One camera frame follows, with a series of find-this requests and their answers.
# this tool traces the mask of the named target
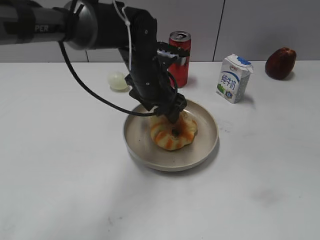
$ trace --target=wall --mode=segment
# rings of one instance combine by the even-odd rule
[[[319,9],[318,0],[226,0],[214,60],[266,60],[282,47],[298,60],[320,60]]]
[[[36,1],[47,8],[62,7],[68,2],[68,0]],[[100,1],[111,3],[111,0]],[[125,0],[124,2],[128,6],[147,9],[157,18],[159,41],[167,42],[169,33],[175,30],[190,32],[192,61],[212,61],[213,57],[214,61],[221,61],[231,53],[251,61],[263,61],[281,47],[296,50],[298,60],[320,60],[320,47],[318,47],[320,1],[318,0]],[[67,47],[67,51],[73,62],[88,60],[122,62],[115,49],[89,50],[86,54],[85,51],[75,51]],[[56,42],[0,46],[0,53],[0,62],[63,61]]]

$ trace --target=red can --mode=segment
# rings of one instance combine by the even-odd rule
[[[191,52],[191,34],[186,31],[174,31],[170,34],[169,44]],[[179,88],[187,84],[190,56],[181,57],[169,67]]]

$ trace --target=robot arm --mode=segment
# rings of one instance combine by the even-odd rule
[[[116,4],[119,9],[124,6]],[[79,0],[72,18],[68,8],[70,3],[66,8],[49,9],[31,0],[2,0],[0,45],[66,42],[77,50],[118,49],[129,69],[127,26],[115,7],[99,0]],[[125,13],[132,39],[132,64],[126,77],[132,86],[129,94],[148,111],[156,107],[157,115],[165,115],[174,123],[187,102],[170,86],[167,69],[188,53],[157,42],[157,20],[146,10],[126,7]]]

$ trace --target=can lid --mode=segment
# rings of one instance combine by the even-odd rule
[[[186,31],[174,31],[170,34],[170,39],[175,42],[187,42],[191,39],[191,34]]]

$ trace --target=milk carton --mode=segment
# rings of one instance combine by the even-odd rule
[[[235,54],[227,56],[222,62],[216,92],[232,104],[239,102],[245,94],[250,74],[253,72],[251,62]]]

